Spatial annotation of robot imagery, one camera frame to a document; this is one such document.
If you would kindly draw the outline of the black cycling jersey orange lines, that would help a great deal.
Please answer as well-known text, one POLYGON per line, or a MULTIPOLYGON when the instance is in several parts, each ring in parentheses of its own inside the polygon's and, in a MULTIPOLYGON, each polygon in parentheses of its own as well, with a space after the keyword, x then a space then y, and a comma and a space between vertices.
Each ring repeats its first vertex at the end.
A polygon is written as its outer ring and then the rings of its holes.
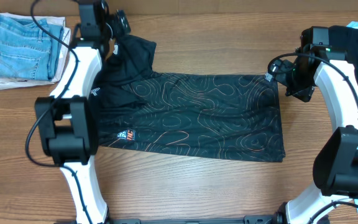
POLYGON ((260 75, 153 70, 156 43, 125 35, 97 74, 89 103, 99 144, 257 162, 285 157, 278 86, 260 75))

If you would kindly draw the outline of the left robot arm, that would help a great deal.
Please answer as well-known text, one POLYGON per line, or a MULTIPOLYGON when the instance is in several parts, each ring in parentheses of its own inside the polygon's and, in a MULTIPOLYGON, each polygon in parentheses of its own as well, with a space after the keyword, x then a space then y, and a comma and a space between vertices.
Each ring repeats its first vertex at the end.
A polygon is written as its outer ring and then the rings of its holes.
POLYGON ((81 22, 69 44, 67 67, 48 97, 35 102, 42 149, 60 169, 70 188, 75 223, 110 223, 109 207, 99 188, 95 169, 98 150, 96 121, 88 98, 94 79, 109 52, 110 40, 131 31, 124 11, 109 12, 106 1, 78 1, 81 22))

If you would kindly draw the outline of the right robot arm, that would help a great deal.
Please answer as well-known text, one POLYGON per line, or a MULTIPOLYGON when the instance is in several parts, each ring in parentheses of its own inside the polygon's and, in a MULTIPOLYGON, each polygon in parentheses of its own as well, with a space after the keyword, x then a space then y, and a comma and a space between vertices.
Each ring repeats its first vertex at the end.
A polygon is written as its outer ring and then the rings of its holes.
POLYGON ((286 87, 286 95, 307 102, 315 88, 324 98, 333 133, 313 164, 313 182, 283 203, 271 223, 327 223, 340 205, 358 200, 358 29, 305 29, 301 45, 272 59, 265 79, 286 87))

